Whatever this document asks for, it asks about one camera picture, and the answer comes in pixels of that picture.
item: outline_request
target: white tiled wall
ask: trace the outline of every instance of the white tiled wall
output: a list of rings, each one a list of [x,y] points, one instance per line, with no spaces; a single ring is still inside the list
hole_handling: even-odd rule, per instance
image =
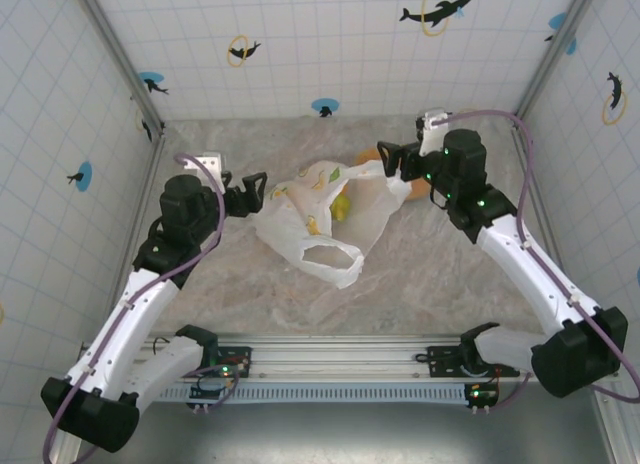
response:
[[[626,314],[625,353],[640,366],[640,0],[595,0],[577,39],[530,119],[536,176],[569,275]],[[612,114],[609,72],[626,95]],[[627,412],[640,431],[640,407]]]
[[[420,22],[399,22],[422,1],[100,0],[136,68],[164,76],[169,95],[151,97],[165,119],[317,116],[322,97],[340,102],[338,115],[514,110],[555,32],[549,20],[571,2],[472,0],[427,37]],[[234,68],[238,35],[261,46]]]
[[[40,388],[109,306],[151,155],[129,97],[75,0],[0,0],[2,462],[37,461]],[[80,192],[66,176],[87,160]]]

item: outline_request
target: gray floor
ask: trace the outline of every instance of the gray floor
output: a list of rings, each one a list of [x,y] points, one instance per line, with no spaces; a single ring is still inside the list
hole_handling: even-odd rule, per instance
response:
[[[509,124],[487,119],[465,127],[478,130],[488,149],[489,182],[516,202],[522,170]],[[379,140],[415,141],[413,117],[172,123],[143,232],[159,215],[164,182],[181,172],[172,160],[178,151],[221,151],[236,179],[266,171],[269,189],[321,159],[352,164]],[[539,235],[531,206],[525,215]],[[221,245],[196,267],[154,332],[195,324],[218,332],[406,335],[460,333],[490,320],[539,328],[498,265],[424,199],[391,217],[358,281],[344,290],[290,266],[256,237],[249,219],[229,218]]]
[[[120,452],[90,462],[605,464],[596,416],[590,391],[559,400],[536,385],[489,416],[436,404],[228,405],[196,416],[153,404]]]

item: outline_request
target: lemon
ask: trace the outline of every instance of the lemon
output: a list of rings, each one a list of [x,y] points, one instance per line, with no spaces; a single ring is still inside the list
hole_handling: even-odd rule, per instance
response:
[[[350,209],[351,201],[344,194],[339,194],[329,206],[331,217],[338,222],[342,222],[347,218]]]

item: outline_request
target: metal corner post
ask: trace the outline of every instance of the metal corner post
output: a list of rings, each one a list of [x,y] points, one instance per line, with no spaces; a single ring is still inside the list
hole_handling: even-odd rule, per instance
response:
[[[133,64],[131,64],[111,24],[109,24],[109,20],[102,6],[98,0],[78,1],[82,7],[84,7],[85,14],[91,21],[91,24],[93,24],[98,36],[111,56],[113,63],[118,68],[118,71],[120,71],[122,78],[127,83],[127,87],[129,87],[133,98],[140,107],[145,122],[156,134],[162,134],[160,114],[158,114],[153,102],[151,102],[149,94],[138,77],[138,73],[133,67]]]
[[[551,73],[556,68],[558,61],[571,43],[571,40],[575,37],[576,30],[592,1],[593,0],[573,0],[571,3],[562,26],[560,26],[560,29],[558,29],[558,32],[553,37],[551,47],[538,66],[538,69],[531,79],[531,83],[525,91],[524,97],[518,105],[516,114],[520,119],[526,121],[529,117],[536,100],[540,97],[540,94],[542,94],[542,90],[547,82],[549,82]]]

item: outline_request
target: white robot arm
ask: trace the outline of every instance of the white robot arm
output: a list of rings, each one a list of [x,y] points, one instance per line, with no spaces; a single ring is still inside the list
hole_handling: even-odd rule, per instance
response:
[[[216,157],[196,160],[183,155],[182,159],[188,161],[188,169],[197,168],[200,178],[206,176],[217,194],[193,175],[175,176],[165,184],[162,217],[151,225],[107,322],[65,378],[49,378],[42,388],[41,397],[54,417],[45,442],[45,462],[50,462],[56,427],[115,452],[162,391],[195,370],[216,370],[217,336],[195,326],[180,329],[160,353],[132,366],[154,322],[184,286],[192,267],[217,245],[225,215],[246,217],[262,208],[265,173],[243,178],[245,191],[241,191],[227,187],[231,174],[220,172]],[[212,233],[212,241],[201,251]]]
[[[462,117],[487,114],[513,118],[502,111]],[[621,354],[610,344],[623,349],[626,318],[615,307],[600,308],[535,242],[516,207],[487,183],[486,149],[480,136],[468,129],[450,131],[447,121],[454,119],[444,110],[428,111],[416,120],[418,142],[403,146],[379,142],[385,173],[391,177],[399,171],[404,181],[429,182],[432,202],[446,210],[454,226],[505,271],[532,306],[543,334],[514,332],[497,323],[478,326],[461,336],[460,362],[451,367],[462,365],[469,375],[480,374],[488,364],[533,371],[556,397],[617,371]],[[526,196],[526,181],[522,196]],[[436,193],[446,199],[444,206],[434,200]],[[594,325],[610,339],[609,344]]]

